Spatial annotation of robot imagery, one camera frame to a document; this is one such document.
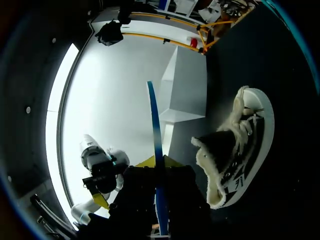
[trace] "white fur lining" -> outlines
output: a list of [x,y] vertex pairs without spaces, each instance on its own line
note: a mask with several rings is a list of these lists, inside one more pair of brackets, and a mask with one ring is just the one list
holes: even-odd
[[221,175],[217,169],[213,156],[207,151],[206,146],[196,138],[191,139],[191,143],[200,147],[196,153],[196,164],[200,166],[208,178],[206,201],[212,209],[222,207],[226,202],[226,192],[221,186]]

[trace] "yellow object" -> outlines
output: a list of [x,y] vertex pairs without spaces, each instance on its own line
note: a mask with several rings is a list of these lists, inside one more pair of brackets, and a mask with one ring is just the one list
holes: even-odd
[[[158,40],[162,40],[162,41],[165,40],[165,38],[163,38],[163,37],[151,36],[151,35],[140,34],[140,33],[123,32],[122,35],[137,36],[137,37],[146,37],[146,38],[158,39]],[[176,45],[185,47],[185,48],[187,48],[187,49],[191,49],[191,50],[193,50],[193,51],[199,52],[199,49],[197,49],[197,48],[195,48],[195,47],[186,45],[186,44],[181,43],[181,42],[178,42],[178,41],[173,41],[173,40],[170,40],[170,39],[167,39],[167,38],[166,38],[166,40],[168,40],[169,43],[173,43],[173,44],[176,44]]]
[[105,200],[101,193],[93,194],[92,197],[95,204],[98,204],[99,206],[109,210],[109,203]]
[[[164,158],[164,165],[166,168],[182,167],[183,166],[183,164],[173,160],[172,158],[168,157],[167,155],[164,155],[163,158]],[[138,168],[143,168],[143,167],[154,168],[155,165],[156,165],[156,159],[155,159],[155,156],[152,156],[152,157],[148,158],[147,160],[136,165],[136,167],[138,167]]]

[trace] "shoelace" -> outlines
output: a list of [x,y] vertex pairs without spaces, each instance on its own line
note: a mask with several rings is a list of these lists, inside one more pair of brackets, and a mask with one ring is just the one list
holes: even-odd
[[242,115],[252,115],[254,111],[250,108],[245,108],[244,91],[249,86],[243,86],[238,90],[237,95],[233,101],[233,109],[228,119],[217,129],[217,131],[232,131],[235,137],[235,146],[232,151],[234,156],[236,153],[242,155],[245,145],[252,134],[252,128],[249,120],[254,116],[249,117],[247,120],[241,120]]

